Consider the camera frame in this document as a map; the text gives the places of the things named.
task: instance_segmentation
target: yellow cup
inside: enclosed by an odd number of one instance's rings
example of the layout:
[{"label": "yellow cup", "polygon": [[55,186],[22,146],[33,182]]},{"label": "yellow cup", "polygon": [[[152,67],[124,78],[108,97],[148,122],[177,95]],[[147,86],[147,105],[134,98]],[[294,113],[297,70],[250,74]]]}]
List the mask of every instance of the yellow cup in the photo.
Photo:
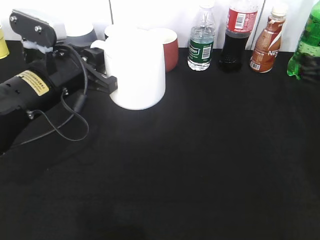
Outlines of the yellow cup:
[{"label": "yellow cup", "polygon": [[2,31],[2,25],[0,23],[0,59],[4,59],[9,55],[9,49],[6,44],[5,35]]}]

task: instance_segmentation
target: green label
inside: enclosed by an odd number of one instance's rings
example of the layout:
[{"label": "green label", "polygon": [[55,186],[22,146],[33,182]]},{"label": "green label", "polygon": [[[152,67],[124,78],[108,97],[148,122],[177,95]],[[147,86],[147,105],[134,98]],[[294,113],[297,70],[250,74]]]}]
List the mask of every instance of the green label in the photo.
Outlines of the green label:
[{"label": "green label", "polygon": [[205,64],[210,62],[213,45],[214,45],[214,42],[198,43],[190,40],[190,45],[189,45],[190,60],[198,64]]}]

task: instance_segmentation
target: screw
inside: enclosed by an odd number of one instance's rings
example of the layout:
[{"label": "screw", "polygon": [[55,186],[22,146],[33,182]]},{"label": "screw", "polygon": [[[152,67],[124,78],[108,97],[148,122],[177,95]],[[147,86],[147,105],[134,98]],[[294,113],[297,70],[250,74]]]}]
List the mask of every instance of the screw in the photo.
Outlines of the screw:
[{"label": "screw", "polygon": [[17,17],[16,16],[11,16],[10,17],[10,21],[11,22],[16,22],[17,21]]},{"label": "screw", "polygon": [[33,120],[34,117],[35,117],[33,111],[27,110],[27,111],[26,111],[26,114],[28,115],[28,118],[31,119],[31,120]]},{"label": "screw", "polygon": [[69,92],[68,92],[68,89],[66,87],[63,87],[62,88],[62,92],[65,96],[68,96],[69,95]]},{"label": "screw", "polygon": [[34,27],[34,30],[35,30],[37,33],[41,33],[42,27],[41,27],[41,26],[35,26],[35,27]]}]

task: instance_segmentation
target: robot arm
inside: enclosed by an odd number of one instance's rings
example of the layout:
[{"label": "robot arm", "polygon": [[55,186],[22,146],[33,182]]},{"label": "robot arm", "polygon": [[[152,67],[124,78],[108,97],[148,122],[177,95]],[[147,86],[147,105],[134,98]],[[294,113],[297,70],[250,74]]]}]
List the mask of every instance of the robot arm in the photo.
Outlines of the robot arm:
[{"label": "robot arm", "polygon": [[[34,119],[34,110],[48,111],[67,90],[72,94],[84,88],[84,70],[91,85],[117,89],[115,77],[106,78],[96,71],[104,65],[102,50],[63,45],[64,25],[54,18],[30,10],[13,10],[10,25],[21,35],[27,70],[0,84],[0,155],[10,149],[16,137]],[[74,110],[79,112],[86,92],[78,98]]]}]

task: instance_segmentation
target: mug handle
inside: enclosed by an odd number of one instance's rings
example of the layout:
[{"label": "mug handle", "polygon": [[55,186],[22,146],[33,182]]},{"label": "mug handle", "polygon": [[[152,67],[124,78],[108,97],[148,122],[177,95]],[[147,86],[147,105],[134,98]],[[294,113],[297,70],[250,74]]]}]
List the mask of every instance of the mug handle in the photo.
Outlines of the mug handle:
[{"label": "mug handle", "polygon": [[102,40],[95,40],[93,43],[91,43],[91,46],[90,48],[93,49],[93,48],[98,48],[98,49],[102,49],[102,50],[105,50],[105,41],[102,41]]}]

